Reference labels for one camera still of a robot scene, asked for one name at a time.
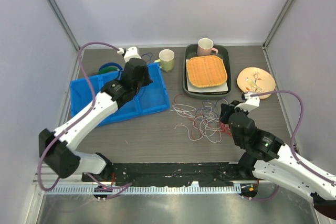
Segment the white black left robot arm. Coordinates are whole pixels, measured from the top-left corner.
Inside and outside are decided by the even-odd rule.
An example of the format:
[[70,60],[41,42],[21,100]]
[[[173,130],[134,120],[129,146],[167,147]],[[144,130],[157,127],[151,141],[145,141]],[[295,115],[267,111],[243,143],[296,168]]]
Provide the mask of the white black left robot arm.
[[39,134],[40,158],[60,177],[75,172],[92,173],[105,182],[112,174],[111,163],[103,155],[77,152],[80,142],[106,117],[131,101],[143,86],[152,83],[144,60],[130,59],[119,79],[107,82],[95,98],[67,123]]

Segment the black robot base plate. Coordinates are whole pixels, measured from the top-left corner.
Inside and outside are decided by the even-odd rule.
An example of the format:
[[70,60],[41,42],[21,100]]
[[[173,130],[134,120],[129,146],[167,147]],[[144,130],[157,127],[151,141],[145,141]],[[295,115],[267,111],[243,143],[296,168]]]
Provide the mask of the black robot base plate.
[[229,162],[209,163],[115,163],[106,182],[133,187],[229,186],[235,181],[254,181],[252,173],[240,174],[239,165]]

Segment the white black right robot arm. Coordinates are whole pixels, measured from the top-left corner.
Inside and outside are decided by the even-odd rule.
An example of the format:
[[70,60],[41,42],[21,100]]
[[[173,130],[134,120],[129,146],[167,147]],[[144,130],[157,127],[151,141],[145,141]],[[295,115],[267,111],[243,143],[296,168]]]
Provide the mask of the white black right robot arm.
[[258,103],[222,104],[220,121],[230,128],[236,146],[245,152],[237,173],[242,179],[267,180],[313,204],[322,215],[335,219],[335,175],[298,155],[275,135],[255,126],[248,113]]

